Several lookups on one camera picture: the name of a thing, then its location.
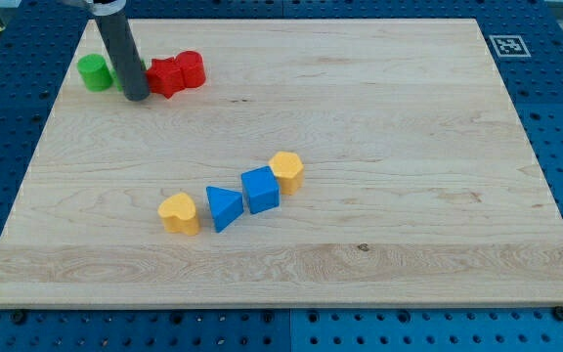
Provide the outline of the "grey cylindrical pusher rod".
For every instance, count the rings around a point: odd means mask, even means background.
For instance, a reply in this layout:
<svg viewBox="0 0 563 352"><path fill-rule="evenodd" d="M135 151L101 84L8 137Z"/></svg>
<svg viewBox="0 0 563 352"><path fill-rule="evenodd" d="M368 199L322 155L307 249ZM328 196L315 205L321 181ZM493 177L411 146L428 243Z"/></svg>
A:
<svg viewBox="0 0 563 352"><path fill-rule="evenodd" d="M125 98L143 101L151 90L124 8L95 7L92 14Z"/></svg>

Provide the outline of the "silver rod clamp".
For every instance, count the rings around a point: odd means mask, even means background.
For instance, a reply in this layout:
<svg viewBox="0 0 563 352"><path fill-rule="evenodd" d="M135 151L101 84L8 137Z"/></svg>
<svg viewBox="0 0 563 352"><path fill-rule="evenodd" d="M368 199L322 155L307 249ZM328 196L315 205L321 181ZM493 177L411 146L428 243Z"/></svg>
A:
<svg viewBox="0 0 563 352"><path fill-rule="evenodd" d="M116 14L126 6L126 0L61 0L61 2L100 17Z"/></svg>

